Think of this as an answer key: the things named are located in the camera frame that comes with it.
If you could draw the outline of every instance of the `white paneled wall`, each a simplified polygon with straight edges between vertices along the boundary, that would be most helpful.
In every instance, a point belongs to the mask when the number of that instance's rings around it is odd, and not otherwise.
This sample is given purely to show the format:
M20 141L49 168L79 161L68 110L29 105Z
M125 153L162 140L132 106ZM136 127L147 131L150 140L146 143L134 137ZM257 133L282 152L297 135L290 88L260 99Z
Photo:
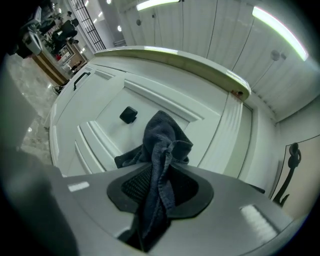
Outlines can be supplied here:
M232 70L248 38L253 6L238 0L217 0L216 15L207 58Z
M302 61L278 33L254 18L254 0L188 0L137 11L136 4L144 1L116 1L128 46L183 50L234 71L276 121L320 94L319 65L310 57Z
M208 56L216 17L217 0L186 1L183 3L183 50Z
M162 47L182 50L183 45L183 5L167 4L156 8Z

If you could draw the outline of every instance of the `cabinet handle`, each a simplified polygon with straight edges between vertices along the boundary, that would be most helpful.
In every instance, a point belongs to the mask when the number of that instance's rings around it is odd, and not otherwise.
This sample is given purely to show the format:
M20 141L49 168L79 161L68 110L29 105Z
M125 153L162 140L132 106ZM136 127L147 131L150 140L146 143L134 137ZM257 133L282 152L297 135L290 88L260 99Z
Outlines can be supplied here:
M122 121L124 121L126 124L131 124L136 120L136 115L138 114L138 111L133 109L130 106L127 106L125 110L121 113L119 116Z
M73 90L75 91L77 89L77 86L76 84L79 82L79 80L84 76L84 75L90 75L91 73L90 72L83 72L77 80L75 80L74 84L73 84Z

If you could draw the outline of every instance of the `dark blue cloth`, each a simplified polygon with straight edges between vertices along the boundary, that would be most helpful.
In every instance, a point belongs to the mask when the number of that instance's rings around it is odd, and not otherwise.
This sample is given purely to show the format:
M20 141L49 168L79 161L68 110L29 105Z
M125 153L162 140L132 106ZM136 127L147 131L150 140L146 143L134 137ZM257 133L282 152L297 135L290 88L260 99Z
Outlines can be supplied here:
M179 125L160 110L146 125L142 146L120 157L122 160L127 159L122 163L122 167L152 162L149 193L140 216L144 241L152 240L167 228L167 211L175 207L175 195L168 179L168 167L172 162L187 164L187 156L192 146Z

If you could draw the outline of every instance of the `tiled floor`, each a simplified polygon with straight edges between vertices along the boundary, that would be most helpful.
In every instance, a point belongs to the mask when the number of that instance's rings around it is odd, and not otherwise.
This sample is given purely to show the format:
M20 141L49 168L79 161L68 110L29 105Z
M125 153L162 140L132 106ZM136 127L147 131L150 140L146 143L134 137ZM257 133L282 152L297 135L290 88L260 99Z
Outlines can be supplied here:
M5 65L22 95L37 112L36 118L26 132L21 149L36 155L45 164L52 164L49 130L44 128L44 123L57 98L52 89L52 86L57 84L32 58L22 59L17 54L7 56Z

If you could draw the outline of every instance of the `metal grate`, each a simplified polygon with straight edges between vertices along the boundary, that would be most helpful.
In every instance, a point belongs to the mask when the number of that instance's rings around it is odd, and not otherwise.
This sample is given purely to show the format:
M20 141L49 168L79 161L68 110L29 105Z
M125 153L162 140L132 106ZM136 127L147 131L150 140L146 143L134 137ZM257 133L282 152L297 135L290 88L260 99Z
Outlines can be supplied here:
M70 0L73 4L73 7L77 13L77 16L79 17L79 22L82 23L86 33L87 37L92 41L92 44L94 45L95 49L97 51L101 51L106 49L104 43L102 42L96 27L90 18L90 15L88 13L87 8L85 7L85 4L83 0Z

